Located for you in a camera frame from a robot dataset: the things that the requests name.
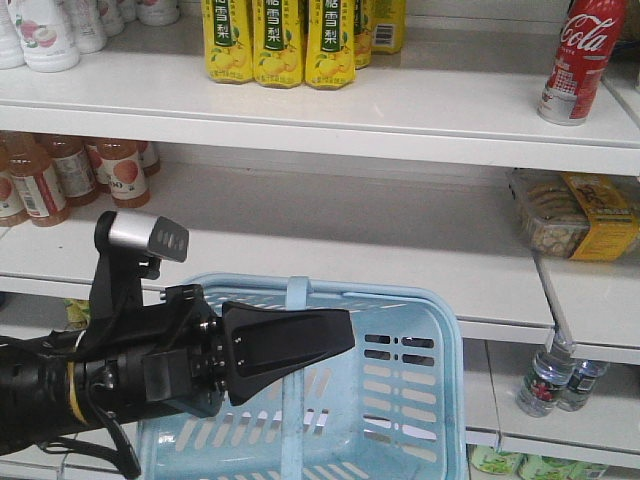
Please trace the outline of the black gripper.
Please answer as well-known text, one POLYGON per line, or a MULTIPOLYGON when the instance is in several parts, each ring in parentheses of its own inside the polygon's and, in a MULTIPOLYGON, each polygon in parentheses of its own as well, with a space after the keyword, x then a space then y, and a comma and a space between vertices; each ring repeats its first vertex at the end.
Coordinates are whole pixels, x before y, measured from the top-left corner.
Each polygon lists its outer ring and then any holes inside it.
POLYGON ((344 309, 225 302, 220 323, 200 285, 170 287, 164 303, 126 309, 101 345, 75 362, 74 395, 89 423, 182 412, 213 417, 226 388, 239 406, 286 375, 354 346, 344 309))

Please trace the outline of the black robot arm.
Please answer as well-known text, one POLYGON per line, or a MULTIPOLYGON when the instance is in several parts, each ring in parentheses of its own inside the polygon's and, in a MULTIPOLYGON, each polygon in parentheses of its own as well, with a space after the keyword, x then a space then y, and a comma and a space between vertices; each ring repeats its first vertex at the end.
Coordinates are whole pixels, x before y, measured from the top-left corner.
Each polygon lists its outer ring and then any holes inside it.
POLYGON ((227 301, 220 312, 197 284, 167 289, 151 306, 127 306, 88 332, 1 341, 1 451, 37 446, 141 467, 124 425, 187 412, 217 415, 275 381, 350 350, 344 309, 278 310, 227 301))

